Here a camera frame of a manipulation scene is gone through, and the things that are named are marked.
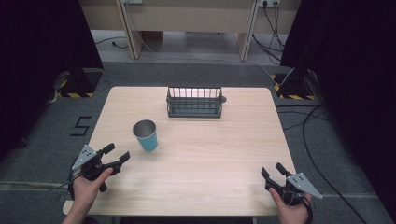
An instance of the power outlet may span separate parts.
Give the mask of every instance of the power outlet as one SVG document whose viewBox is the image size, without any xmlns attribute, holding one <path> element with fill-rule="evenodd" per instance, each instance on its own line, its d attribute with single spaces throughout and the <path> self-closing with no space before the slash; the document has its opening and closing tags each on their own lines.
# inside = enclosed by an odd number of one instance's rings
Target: power outlet
<svg viewBox="0 0 396 224">
<path fill-rule="evenodd" d="M 264 7 L 264 1 L 267 2 L 267 7 L 275 7 L 276 3 L 280 5 L 280 0 L 259 0 L 259 7 Z"/>
</svg>

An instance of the wooden table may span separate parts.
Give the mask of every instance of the wooden table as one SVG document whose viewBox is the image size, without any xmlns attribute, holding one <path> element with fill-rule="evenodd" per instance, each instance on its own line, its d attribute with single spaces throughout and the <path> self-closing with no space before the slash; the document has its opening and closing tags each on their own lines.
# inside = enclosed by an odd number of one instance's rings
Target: wooden table
<svg viewBox="0 0 396 224">
<path fill-rule="evenodd" d="M 131 159 L 111 176 L 91 215 L 249 216 L 276 215 L 265 190 L 264 166 L 283 185 L 281 162 L 295 172 L 269 90 L 222 88 L 221 119 L 170 119 L 166 87 L 111 90 L 89 145 L 114 143 L 103 162 L 130 151 Z M 158 147 L 146 152 L 132 128 L 141 119 L 157 125 Z M 67 214 L 72 202 L 64 204 Z"/>
</svg>

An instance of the cup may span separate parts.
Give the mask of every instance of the cup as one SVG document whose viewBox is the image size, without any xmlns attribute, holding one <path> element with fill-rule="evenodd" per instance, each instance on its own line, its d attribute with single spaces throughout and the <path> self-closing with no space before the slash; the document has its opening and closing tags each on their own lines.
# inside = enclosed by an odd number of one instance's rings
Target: cup
<svg viewBox="0 0 396 224">
<path fill-rule="evenodd" d="M 146 151 L 152 151 L 158 146 L 156 126 L 152 120 L 140 120 L 134 126 L 133 132 L 140 145 Z"/>
</svg>

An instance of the metal rack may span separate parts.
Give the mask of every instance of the metal rack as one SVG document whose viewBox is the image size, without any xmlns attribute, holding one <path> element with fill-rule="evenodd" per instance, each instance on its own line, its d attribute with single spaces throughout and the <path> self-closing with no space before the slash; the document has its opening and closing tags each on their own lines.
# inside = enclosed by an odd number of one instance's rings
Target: metal rack
<svg viewBox="0 0 396 224">
<path fill-rule="evenodd" d="M 219 119 L 226 98 L 220 87 L 169 87 L 166 102 L 169 118 Z"/>
</svg>

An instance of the hand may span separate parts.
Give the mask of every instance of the hand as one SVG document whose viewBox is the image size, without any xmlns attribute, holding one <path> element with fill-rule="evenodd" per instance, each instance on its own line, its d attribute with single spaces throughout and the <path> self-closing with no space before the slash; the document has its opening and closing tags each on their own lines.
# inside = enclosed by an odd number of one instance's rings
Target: hand
<svg viewBox="0 0 396 224">
<path fill-rule="evenodd" d="M 73 182 L 75 200 L 63 224 L 82 223 L 90 211 L 98 195 L 100 186 L 113 173 L 112 168 L 103 171 L 94 181 L 87 180 L 84 176 L 77 177 Z"/>
<path fill-rule="evenodd" d="M 308 220 L 308 211 L 302 203 L 295 206 L 287 206 L 275 189 L 270 188 L 269 191 L 279 211 L 279 222 L 281 224 L 305 224 Z M 305 198 L 311 202 L 312 197 L 310 194 L 305 194 Z"/>
</svg>

